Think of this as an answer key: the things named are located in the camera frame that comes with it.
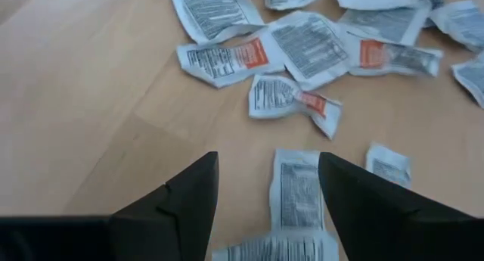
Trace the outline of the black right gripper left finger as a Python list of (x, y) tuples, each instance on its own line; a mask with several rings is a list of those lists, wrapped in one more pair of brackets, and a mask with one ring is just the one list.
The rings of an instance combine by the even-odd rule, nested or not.
[(0, 261), (204, 261), (218, 192), (210, 151), (110, 215), (0, 216)]

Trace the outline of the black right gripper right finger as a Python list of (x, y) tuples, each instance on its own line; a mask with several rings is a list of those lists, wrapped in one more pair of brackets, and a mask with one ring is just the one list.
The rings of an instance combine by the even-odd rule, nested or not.
[(320, 154), (318, 176), (349, 261), (484, 261), (484, 218), (332, 153)]

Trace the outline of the white packet with blue print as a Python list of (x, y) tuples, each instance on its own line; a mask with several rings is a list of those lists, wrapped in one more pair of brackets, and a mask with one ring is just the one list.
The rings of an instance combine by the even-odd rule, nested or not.
[(452, 2), (430, 13), (430, 19), (445, 34), (469, 50), (484, 50), (484, 13), (473, 0)]

